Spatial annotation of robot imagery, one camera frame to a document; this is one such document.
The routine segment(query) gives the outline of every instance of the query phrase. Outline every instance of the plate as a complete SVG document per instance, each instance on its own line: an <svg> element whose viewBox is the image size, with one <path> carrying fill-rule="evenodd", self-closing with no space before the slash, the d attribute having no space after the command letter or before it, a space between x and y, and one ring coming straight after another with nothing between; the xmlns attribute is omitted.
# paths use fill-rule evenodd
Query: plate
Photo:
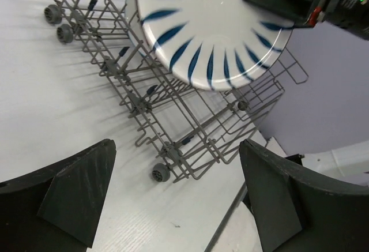
<svg viewBox="0 0 369 252"><path fill-rule="evenodd" d="M293 22L243 0L137 0L150 49L182 81L224 91L260 77L278 59Z"/></svg>
<svg viewBox="0 0 369 252"><path fill-rule="evenodd" d="M124 12L124 17L125 17L126 21L130 24L130 27L133 30L133 32L136 34L136 36L140 40L144 41L145 48L148 51L151 51L151 48L147 44L146 38L144 36L144 32L142 31L142 27L141 27L141 24L140 24L140 19L137 16L136 0L126 0L126 4L127 4L127 6L126 6L125 12ZM132 33L130 31L128 31L128 37L129 37L130 41L133 43L134 46L138 45L138 42L136 41L136 39L134 38L134 36L132 35ZM142 48L140 48L138 50L138 52L140 52L140 54L142 56L146 55L146 53L144 52L144 50Z"/></svg>

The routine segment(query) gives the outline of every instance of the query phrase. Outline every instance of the red component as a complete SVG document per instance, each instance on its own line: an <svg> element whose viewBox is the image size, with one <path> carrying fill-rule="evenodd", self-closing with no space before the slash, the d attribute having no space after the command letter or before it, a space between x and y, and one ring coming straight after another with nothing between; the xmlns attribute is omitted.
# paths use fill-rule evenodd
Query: red component
<svg viewBox="0 0 369 252"><path fill-rule="evenodd" d="M307 23L311 25L312 27L315 27L315 25L318 23L318 16L320 12L322 11L321 7L316 7L314 11L312 11L309 20Z"/></svg>

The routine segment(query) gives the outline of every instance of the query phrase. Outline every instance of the wire rack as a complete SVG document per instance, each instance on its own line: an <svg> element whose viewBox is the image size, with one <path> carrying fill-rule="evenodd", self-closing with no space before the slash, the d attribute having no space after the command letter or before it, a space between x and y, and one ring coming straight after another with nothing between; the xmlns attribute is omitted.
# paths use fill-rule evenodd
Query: wire rack
<svg viewBox="0 0 369 252"><path fill-rule="evenodd" d="M288 73L296 84L308 79L295 58L286 65L281 57L282 71L276 74L271 68L247 89L201 91L174 78L148 51L132 30L137 14L130 20L124 17L125 0L54 2L44 10L46 20L52 25L63 22L57 38L65 44L80 42L98 75L109 81L120 106L127 108L124 118L137 123L135 145L156 150L153 158L160 162L152 161L152 176L158 182L171 175L174 183L189 177L198 180L214 164L230 164L241 140L255 134L255 124L267 117L285 92L278 76ZM288 50L283 53L292 56ZM296 67L305 79L295 79L290 70ZM182 129L176 131L176 124Z"/></svg>

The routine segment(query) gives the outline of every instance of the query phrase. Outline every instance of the plate rim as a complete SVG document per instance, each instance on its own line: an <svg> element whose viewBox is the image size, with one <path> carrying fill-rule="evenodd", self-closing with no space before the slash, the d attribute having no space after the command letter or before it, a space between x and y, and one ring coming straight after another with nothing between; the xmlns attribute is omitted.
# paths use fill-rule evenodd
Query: plate rim
<svg viewBox="0 0 369 252"><path fill-rule="evenodd" d="M136 8L137 8L137 16L138 16L138 18L140 19L140 21L142 21L142 17L141 17L141 13L140 13L140 7L139 7L139 4L138 4L138 0L134 0L134 2L135 2L135 6L136 6ZM289 35L288 35L288 37L287 37L287 39L286 39L286 42L285 42L285 45L283 46L283 49L281 49L281 52L278 54L278 57L275 59L275 61L270 65L270 67L268 68L268 69L266 69L259 77L257 77L254 81L251 81L251 82L249 82L248 84L244 84L244 85L242 85L242 86L240 86L240 87L238 87L238 88L235 88L235 87L233 87L233 86L231 86L231 85L228 85L228 87L227 88L216 88L216 87L213 87L213 86L210 86L210 85L207 85L206 86L206 88L204 88L204 87L201 87L201 86L196 86L197 84L192 84L191 83L191 81L189 81L189 80L183 80L183 78L182 77L179 77L175 72L171 72L172 74L173 74L173 76L175 76L175 78L177 78L177 79L179 79L179 80L181 80L181 81L183 81L183 82L185 82L185 83L187 83L187 84L189 84L189 85L191 85L191 86L193 86L193 87L195 87L195 88L197 88L197 89L202 89L202 90L205 90L205 91L219 91L219 92L224 92L224 91L230 91L230 90L232 90L232 89L240 89L240 88L243 88L243 87L245 87L245 86L248 86L248 85L250 85L250 84L252 84L253 82L256 82L259 78L261 78L261 77L263 77L264 76L264 74L266 73L266 72L269 72L270 73L270 68L272 68L272 66L279 60L279 58L281 57L281 55L282 55L282 53L284 52L284 50L287 48L287 44L288 44L288 42L289 42L289 40L290 40L290 38L291 38L291 36L292 36L292 32L294 31L294 28L293 28L293 26L294 26L294 24L292 25L292 29L290 29L290 30L288 30L288 32L289 32ZM146 36L146 30L144 30L144 27L142 27L141 26L141 28L142 28L142 31L143 31L143 33L144 33L144 40L143 41L145 41L147 44L148 44L148 46L149 47L151 47L151 45L150 45L150 42L148 41L148 37ZM156 56L156 58L158 59L158 60L160 60L160 57L158 56L158 54L157 54L157 50L154 50L154 54L155 54L155 56ZM162 61L160 61L160 63L162 64L162 66L164 66L167 70L169 70L169 67L167 66L167 64L166 63L163 63Z"/></svg>

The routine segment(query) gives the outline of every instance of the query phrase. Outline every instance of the blue stripe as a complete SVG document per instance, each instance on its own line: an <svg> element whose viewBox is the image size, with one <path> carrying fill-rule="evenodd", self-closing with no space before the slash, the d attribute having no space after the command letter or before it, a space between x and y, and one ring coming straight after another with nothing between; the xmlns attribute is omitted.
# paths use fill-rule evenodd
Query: blue stripe
<svg viewBox="0 0 369 252"><path fill-rule="evenodd" d="M214 90L213 85L212 85L213 68L214 68L214 47L213 47L212 53L209 58L208 69L206 70L206 76L208 78L208 83L212 90Z"/></svg>
<svg viewBox="0 0 369 252"><path fill-rule="evenodd" d="M227 52L224 52L224 77L227 81L227 83L230 85L232 89L235 89L235 87L231 83L231 78L229 76L229 66L228 66L228 60L227 60Z"/></svg>
<svg viewBox="0 0 369 252"><path fill-rule="evenodd" d="M238 70L240 71L240 73L245 76L247 79L249 79L251 82L254 81L254 79L252 79L249 74L247 73L247 71L244 69L243 63L240 59L240 57L238 56L236 50L235 50L235 56L236 56L236 65L238 67Z"/></svg>
<svg viewBox="0 0 369 252"><path fill-rule="evenodd" d="M195 70L195 67L196 67L196 64L197 64L198 56L200 55L201 46L202 46L202 44L200 44L200 47L195 52L195 54L192 57L192 60L190 62L190 65L189 65L189 81L190 82L191 82L192 74L194 73L194 70Z"/></svg>
<svg viewBox="0 0 369 252"><path fill-rule="evenodd" d="M185 27L187 23L178 25L172 29L169 29L167 32L162 34L154 43L153 51L155 52L158 48L160 48L164 43L172 39L183 27Z"/></svg>
<svg viewBox="0 0 369 252"><path fill-rule="evenodd" d="M291 26L291 27L283 27L283 26L280 26L280 25L275 24L275 23L263 22L263 21L260 21L260 23L266 29L269 29L271 31L281 31L281 30L292 30L293 29L293 26Z"/></svg>
<svg viewBox="0 0 369 252"><path fill-rule="evenodd" d="M154 13L149 14L147 17L145 17L144 19L142 19L141 24L144 24L144 22L149 21L149 20L158 20L160 18L170 16L171 14L174 14L174 13L176 13L178 11L179 11L179 9L159 10L157 12L154 12Z"/></svg>
<svg viewBox="0 0 369 252"><path fill-rule="evenodd" d="M267 48L269 48L270 50L273 50L275 52L282 52L282 49L278 49L278 48L275 48L274 45L272 45L270 43L270 41L268 41L267 39L265 39L262 35L258 34L258 32L256 32L255 30L254 31L254 34L256 35L256 37L258 37L259 41Z"/></svg>
<svg viewBox="0 0 369 252"><path fill-rule="evenodd" d="M174 53L171 62L169 64L169 71L172 72L175 63L177 63L178 59L182 56L182 54L186 51L187 46L189 46L192 39L185 42L178 50Z"/></svg>
<svg viewBox="0 0 369 252"><path fill-rule="evenodd" d="M253 53L252 52L252 50L250 50L249 48L248 48L248 46L247 45L245 45L245 48L246 48L246 50L247 50L247 53L248 53L248 55L250 56L250 58L251 58L251 60L253 60L253 62L256 64L256 65L258 65L258 66L260 66L260 67L262 67L263 69L268 69L268 68L270 68L270 66L266 66L266 65L264 65L263 63L262 63L262 61L255 55L255 53Z"/></svg>

